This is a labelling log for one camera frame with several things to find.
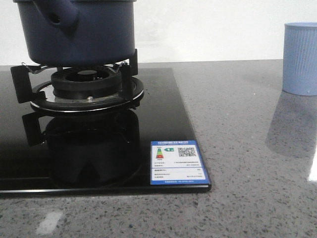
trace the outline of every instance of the label sticker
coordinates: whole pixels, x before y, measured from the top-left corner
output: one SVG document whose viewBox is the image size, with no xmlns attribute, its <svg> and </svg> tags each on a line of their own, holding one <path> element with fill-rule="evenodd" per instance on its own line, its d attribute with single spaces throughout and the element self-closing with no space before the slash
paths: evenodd
<svg viewBox="0 0 317 238">
<path fill-rule="evenodd" d="M 195 140 L 151 142 L 151 184 L 209 184 Z"/>
</svg>

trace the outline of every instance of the speckled stone surface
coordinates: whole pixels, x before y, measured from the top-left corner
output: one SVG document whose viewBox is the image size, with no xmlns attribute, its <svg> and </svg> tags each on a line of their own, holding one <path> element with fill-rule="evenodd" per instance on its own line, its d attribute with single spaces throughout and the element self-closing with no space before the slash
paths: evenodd
<svg viewBox="0 0 317 238">
<path fill-rule="evenodd" d="M 145 67 L 173 68 L 211 192 L 1 199 L 0 237 L 317 237 L 317 97 L 281 92 L 281 60 Z"/>
</svg>

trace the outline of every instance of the black glass cooktop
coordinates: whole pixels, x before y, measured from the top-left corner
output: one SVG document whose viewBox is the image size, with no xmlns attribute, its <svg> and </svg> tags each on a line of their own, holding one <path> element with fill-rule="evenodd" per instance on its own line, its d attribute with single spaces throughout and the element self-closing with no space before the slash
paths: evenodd
<svg viewBox="0 0 317 238">
<path fill-rule="evenodd" d="M 53 72 L 32 75 L 32 86 Z M 135 110 L 54 118 L 34 112 L 29 103 L 18 104 L 9 68 L 2 70 L 0 196 L 209 191 L 206 171 L 205 182 L 191 172 L 188 181 L 167 176 L 165 182 L 151 182 L 151 158 L 159 164 L 163 154 L 174 152 L 172 143 L 195 136 L 172 70 L 140 69 L 136 77 L 144 84 L 144 97 Z M 186 165 L 192 163 L 194 151 L 178 150 Z M 173 173 L 163 169 L 158 178 L 168 170 Z"/>
</svg>

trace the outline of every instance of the ribbed cup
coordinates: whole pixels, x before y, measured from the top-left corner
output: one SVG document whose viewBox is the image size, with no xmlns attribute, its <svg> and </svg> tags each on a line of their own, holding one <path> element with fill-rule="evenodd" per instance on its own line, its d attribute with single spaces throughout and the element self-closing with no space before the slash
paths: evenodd
<svg viewBox="0 0 317 238">
<path fill-rule="evenodd" d="M 283 91 L 317 95 L 317 22 L 285 24 Z"/>
</svg>

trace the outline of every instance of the qr code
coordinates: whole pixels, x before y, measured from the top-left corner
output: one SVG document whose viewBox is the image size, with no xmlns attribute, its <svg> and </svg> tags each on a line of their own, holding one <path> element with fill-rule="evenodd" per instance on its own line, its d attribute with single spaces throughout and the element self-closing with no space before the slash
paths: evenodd
<svg viewBox="0 0 317 238">
<path fill-rule="evenodd" d="M 178 148 L 180 157 L 196 156 L 194 147 Z"/>
</svg>

